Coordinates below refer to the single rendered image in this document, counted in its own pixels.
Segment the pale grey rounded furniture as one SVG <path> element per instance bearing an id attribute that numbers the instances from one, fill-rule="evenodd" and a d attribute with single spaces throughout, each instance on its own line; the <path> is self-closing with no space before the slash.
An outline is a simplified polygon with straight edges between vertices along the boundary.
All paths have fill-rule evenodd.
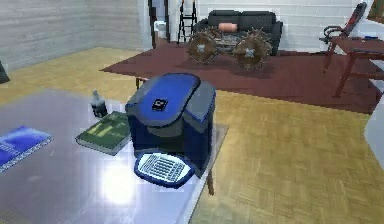
<path id="1" fill-rule="evenodd" d="M 384 95 L 380 98 L 367 121 L 364 137 L 384 171 Z"/>

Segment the dark red carpet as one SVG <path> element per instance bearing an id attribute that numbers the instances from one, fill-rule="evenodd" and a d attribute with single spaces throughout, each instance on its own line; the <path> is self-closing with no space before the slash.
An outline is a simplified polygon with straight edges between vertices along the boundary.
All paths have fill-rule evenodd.
<path id="1" fill-rule="evenodd" d="M 189 57 L 186 49 L 165 44 L 106 67 L 121 75 L 151 78 L 166 73 L 191 73 L 210 82 L 216 89 L 370 114 L 381 98 L 381 91 L 366 78 L 350 78 L 341 96 L 334 93 L 345 66 L 345 57 L 332 58 L 323 70 L 322 55 L 282 52 L 271 56 L 258 69 L 241 68 L 232 57 L 220 55 L 208 65 Z"/>

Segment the small dark pepper shaker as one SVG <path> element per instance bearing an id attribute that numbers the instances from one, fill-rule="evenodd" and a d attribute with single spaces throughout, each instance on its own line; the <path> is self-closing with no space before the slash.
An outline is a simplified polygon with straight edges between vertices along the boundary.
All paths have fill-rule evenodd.
<path id="1" fill-rule="evenodd" d="M 99 96 L 97 90 L 94 90 L 92 93 L 90 105 L 95 117 L 103 118 L 108 114 L 105 101 Z"/>

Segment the blue and grey coffee machine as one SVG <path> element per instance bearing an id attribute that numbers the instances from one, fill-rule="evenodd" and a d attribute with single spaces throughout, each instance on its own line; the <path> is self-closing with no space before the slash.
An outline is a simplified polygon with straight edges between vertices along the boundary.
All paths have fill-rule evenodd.
<path id="1" fill-rule="evenodd" d="M 189 73 L 145 81 L 125 105 L 136 175 L 174 189 L 202 176 L 212 155 L 215 98 L 210 83 Z"/>

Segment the grey glossy table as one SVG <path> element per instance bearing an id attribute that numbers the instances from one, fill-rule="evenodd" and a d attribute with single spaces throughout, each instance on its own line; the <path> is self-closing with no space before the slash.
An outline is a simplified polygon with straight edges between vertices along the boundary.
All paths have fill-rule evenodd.
<path id="1" fill-rule="evenodd" d="M 0 136 L 26 126 L 53 138 L 0 173 L 0 219 L 6 224 L 188 224 L 221 132 L 213 124 L 212 155 L 203 175 L 167 188 L 136 175 L 131 136 L 115 156 L 76 142 L 99 121 L 90 102 L 44 90 L 0 107 Z"/>

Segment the black ladder shelf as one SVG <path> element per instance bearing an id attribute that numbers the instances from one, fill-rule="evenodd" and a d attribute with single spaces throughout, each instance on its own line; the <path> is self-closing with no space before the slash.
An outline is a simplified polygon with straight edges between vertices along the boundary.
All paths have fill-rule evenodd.
<path id="1" fill-rule="evenodd" d="M 179 7 L 179 24 L 177 33 L 177 43 L 186 43 L 194 34 L 194 25 L 197 23 L 196 1 L 192 0 L 192 10 L 185 13 L 186 0 L 181 0 Z"/>

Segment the blue book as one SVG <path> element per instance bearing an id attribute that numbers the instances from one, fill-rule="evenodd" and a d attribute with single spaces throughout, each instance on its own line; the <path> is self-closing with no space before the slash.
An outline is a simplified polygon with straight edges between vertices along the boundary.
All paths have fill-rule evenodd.
<path id="1" fill-rule="evenodd" d="M 43 131 L 20 126 L 0 136 L 0 173 L 48 145 L 52 136 Z"/>

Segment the green book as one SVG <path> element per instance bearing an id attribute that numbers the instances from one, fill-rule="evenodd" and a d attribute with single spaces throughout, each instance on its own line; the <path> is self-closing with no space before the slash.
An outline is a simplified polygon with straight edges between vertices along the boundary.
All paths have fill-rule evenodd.
<path id="1" fill-rule="evenodd" d="M 75 140 L 79 145 L 115 156 L 130 140 L 127 115 L 113 111 L 80 133 Z"/>

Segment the brown wheeled coffee table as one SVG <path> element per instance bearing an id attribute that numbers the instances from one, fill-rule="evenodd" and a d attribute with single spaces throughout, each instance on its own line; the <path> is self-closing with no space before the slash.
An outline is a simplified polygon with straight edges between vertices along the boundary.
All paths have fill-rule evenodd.
<path id="1" fill-rule="evenodd" d="M 219 55 L 229 55 L 243 69 L 260 67 L 272 53 L 268 35 L 252 29 L 242 36 L 224 34 L 218 28 L 208 27 L 195 33 L 186 52 L 197 63 L 207 65 Z"/>

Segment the pink cylindrical cushion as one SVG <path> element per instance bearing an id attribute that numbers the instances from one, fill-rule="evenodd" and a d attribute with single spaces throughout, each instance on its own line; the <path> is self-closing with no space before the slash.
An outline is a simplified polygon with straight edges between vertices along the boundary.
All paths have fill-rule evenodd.
<path id="1" fill-rule="evenodd" d="M 220 23 L 218 29 L 222 32 L 233 33 L 238 30 L 238 26 L 234 23 Z"/>

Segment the framed wall picture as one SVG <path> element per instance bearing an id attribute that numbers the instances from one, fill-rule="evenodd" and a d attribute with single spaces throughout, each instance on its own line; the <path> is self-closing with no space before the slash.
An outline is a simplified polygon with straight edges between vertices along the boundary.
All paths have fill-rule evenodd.
<path id="1" fill-rule="evenodd" d="M 384 24 L 384 0 L 373 0 L 367 19 Z"/>

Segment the reddish brown wooden desk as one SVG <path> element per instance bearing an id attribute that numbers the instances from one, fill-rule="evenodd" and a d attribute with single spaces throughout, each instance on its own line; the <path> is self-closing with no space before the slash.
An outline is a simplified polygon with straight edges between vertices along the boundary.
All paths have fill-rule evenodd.
<path id="1" fill-rule="evenodd" d="M 379 39 L 366 40 L 361 37 L 332 37 L 329 43 L 329 49 L 326 51 L 323 73 L 327 72 L 336 47 L 339 47 L 346 53 L 347 64 L 340 77 L 334 97 L 339 97 L 341 95 L 342 90 L 350 77 L 384 81 L 384 71 L 375 73 L 359 73 L 352 71 L 357 60 L 384 61 L 384 41 Z"/>

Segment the black and red chair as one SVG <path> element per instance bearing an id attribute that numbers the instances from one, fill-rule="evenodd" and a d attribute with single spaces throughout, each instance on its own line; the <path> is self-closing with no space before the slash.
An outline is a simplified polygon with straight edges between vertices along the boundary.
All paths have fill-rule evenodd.
<path id="1" fill-rule="evenodd" d="M 330 25 L 324 28 L 323 30 L 323 37 L 320 37 L 319 40 L 324 42 L 325 44 L 328 44 L 332 38 L 332 33 L 338 32 L 340 36 L 342 37 L 348 37 L 350 33 L 353 31 L 357 23 L 361 20 L 363 17 L 365 10 L 367 8 L 366 2 L 361 2 L 356 5 L 351 17 L 347 21 L 344 27 L 336 26 L 336 25 Z"/>

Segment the black sofa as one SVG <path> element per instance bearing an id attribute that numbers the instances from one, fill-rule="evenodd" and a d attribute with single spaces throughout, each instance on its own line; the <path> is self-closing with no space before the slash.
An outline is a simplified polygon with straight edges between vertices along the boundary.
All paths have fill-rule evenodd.
<path id="1" fill-rule="evenodd" d="M 275 56 L 278 53 L 283 23 L 276 19 L 274 12 L 213 10 L 207 18 L 194 25 L 193 31 L 197 33 L 208 27 L 217 27 L 220 23 L 236 24 L 238 26 L 236 33 L 240 36 L 253 29 L 262 30 L 270 38 L 271 55 Z"/>

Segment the dark doorway frame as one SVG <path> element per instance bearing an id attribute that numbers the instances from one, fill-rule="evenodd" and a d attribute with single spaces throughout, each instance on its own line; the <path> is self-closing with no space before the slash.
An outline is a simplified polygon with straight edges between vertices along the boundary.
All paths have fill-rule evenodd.
<path id="1" fill-rule="evenodd" d="M 157 2 L 159 4 L 160 9 L 163 10 L 160 18 L 158 18 L 157 16 L 157 6 L 153 4 L 153 2 Z M 161 29 L 161 32 L 165 34 L 164 39 L 166 40 L 167 43 L 169 43 L 170 42 L 169 0 L 148 0 L 148 14 L 149 14 L 149 22 L 150 22 L 150 35 L 151 35 L 152 48 L 155 49 L 157 47 L 158 34 L 155 31 L 155 23 L 157 21 L 165 23 L 165 28 Z"/>

